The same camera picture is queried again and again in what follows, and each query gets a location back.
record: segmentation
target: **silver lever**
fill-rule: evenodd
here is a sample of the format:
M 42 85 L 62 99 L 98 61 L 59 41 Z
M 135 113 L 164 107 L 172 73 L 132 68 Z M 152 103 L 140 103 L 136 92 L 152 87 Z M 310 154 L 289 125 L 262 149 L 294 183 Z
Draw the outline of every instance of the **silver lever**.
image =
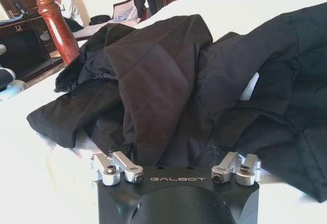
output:
M 119 169 L 111 165 L 104 154 L 94 154 L 91 158 L 91 168 L 97 173 L 96 181 L 102 180 L 106 186 L 113 186 L 120 182 Z
M 108 157 L 104 154 L 94 154 L 91 158 L 91 168 L 97 173 L 96 181 L 102 180 L 106 186 L 118 184 L 122 171 L 127 182 L 143 181 L 143 168 L 133 164 L 122 152 L 114 152 Z
M 121 171 L 125 172 L 125 180 L 132 183 L 143 181 L 143 168 L 133 164 L 122 152 L 114 152 L 107 157 L 115 162 Z
M 211 178 L 220 184 L 229 182 L 231 173 L 235 173 L 240 165 L 241 157 L 238 153 L 228 152 L 219 165 L 212 167 Z
M 248 154 L 244 163 L 236 170 L 236 181 L 243 186 L 252 186 L 260 181 L 261 160 L 255 154 Z

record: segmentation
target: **red wooden post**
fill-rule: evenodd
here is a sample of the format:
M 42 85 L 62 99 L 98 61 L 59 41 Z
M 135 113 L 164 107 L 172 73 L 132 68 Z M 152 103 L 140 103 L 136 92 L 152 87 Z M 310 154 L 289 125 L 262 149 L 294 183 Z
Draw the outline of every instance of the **red wooden post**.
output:
M 61 58 L 68 65 L 78 56 L 79 48 L 76 39 L 61 15 L 59 6 L 53 0 L 37 0 L 37 5 Z

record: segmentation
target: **bed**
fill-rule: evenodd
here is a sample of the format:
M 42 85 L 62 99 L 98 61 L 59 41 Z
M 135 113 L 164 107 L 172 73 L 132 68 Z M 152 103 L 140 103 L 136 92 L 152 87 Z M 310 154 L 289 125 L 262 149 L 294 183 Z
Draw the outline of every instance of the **bed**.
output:
M 175 15 L 199 13 L 215 41 L 230 31 L 246 34 L 281 13 L 326 1 L 178 0 L 136 28 Z M 0 105 L 2 223 L 97 223 L 97 197 L 91 186 L 89 159 L 100 150 L 83 131 L 78 134 L 75 149 L 64 149 L 33 131 L 26 121 L 30 112 L 62 94 L 53 92 L 57 75 Z M 326 209 L 326 202 L 319 204 L 262 172 L 259 223 L 323 223 Z

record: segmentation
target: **person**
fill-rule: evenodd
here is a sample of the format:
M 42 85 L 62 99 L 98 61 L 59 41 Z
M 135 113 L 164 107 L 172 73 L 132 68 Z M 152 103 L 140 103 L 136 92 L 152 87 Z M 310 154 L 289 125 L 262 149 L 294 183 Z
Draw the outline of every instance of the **person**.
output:
M 73 0 L 54 0 L 72 32 L 83 29 L 83 21 Z

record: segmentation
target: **floor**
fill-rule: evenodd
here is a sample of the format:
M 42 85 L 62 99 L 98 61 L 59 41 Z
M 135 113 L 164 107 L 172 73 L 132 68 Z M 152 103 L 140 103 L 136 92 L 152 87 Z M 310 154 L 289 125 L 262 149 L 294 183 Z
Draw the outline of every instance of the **floor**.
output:
M 57 51 L 55 51 L 55 52 L 50 53 L 50 56 L 52 58 L 54 58 L 54 57 L 59 57 L 60 55 L 59 55 L 59 53 Z M 35 77 L 34 79 L 28 81 L 27 82 L 27 85 L 29 87 L 31 87 L 31 86 L 33 86 L 33 85 L 41 82 L 42 80 L 46 79 L 47 77 L 49 77 L 49 76 L 51 76 L 51 75 L 53 75 L 53 74 L 55 74 L 55 73 L 63 70 L 64 68 L 65 68 L 65 64 L 64 63 L 61 63 L 58 66 L 55 66 L 54 68 L 48 70 L 47 72 L 39 75 L 38 77 Z

